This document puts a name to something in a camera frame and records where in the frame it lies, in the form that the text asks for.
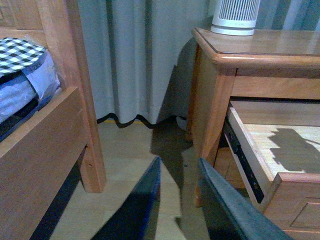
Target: nightstand drawer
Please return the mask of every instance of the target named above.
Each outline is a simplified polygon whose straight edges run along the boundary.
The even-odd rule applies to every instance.
[[[320,237],[320,104],[230,101],[223,132],[252,204]],[[310,209],[319,217],[304,221]]]

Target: checkered fabric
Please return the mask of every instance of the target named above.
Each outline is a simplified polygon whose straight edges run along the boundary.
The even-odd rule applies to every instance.
[[[20,38],[0,39],[0,77],[32,65],[45,50],[43,46]]]

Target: wooden bed frame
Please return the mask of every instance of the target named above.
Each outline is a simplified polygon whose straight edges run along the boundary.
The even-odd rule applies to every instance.
[[[0,143],[0,239],[27,240],[76,162],[84,188],[106,174],[77,0],[0,0],[0,38],[46,46],[62,94]]]

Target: purifier vent grille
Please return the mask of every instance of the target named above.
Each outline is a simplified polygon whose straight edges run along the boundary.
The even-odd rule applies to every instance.
[[[260,0],[222,0],[219,19],[256,21]]]

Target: light wood flooring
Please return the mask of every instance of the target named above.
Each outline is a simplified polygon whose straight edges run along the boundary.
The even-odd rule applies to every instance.
[[[156,240],[208,240],[201,208],[193,206],[197,159],[185,132],[167,120],[149,129],[141,122],[98,125],[107,186],[103,193],[76,187],[51,240],[90,240],[117,211],[155,156],[162,158]]]

